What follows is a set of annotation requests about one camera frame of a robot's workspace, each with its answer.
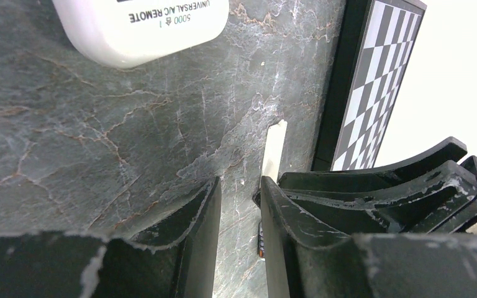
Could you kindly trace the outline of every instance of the white wall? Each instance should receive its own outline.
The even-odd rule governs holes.
[[[422,1],[427,12],[376,166],[449,136],[477,156],[477,0]]]

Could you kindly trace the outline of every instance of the marble surface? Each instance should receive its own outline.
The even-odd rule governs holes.
[[[309,169],[344,0],[235,1],[211,42],[131,70],[70,44],[50,0],[0,0],[0,229],[130,234],[222,178],[214,297],[267,297],[251,198],[270,125]]]

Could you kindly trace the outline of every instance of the chessboard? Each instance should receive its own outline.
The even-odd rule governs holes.
[[[365,18],[366,30],[358,44],[356,68],[347,78],[349,93],[341,98],[343,94],[334,90],[334,95],[328,98],[330,90],[327,91],[321,130],[330,130],[330,140],[318,140],[313,170],[340,171],[374,166],[424,13],[424,9],[410,2],[370,1],[369,13]],[[338,70],[340,66],[334,65],[332,83],[337,83],[336,67]],[[330,85],[329,89],[335,87],[338,86]],[[336,111],[335,104],[328,105],[329,101],[345,103],[344,111]],[[342,113],[341,125],[335,125],[335,118]],[[330,148],[322,150],[321,145],[324,147],[325,143],[329,143]],[[321,155],[324,151],[329,152],[330,156]]]

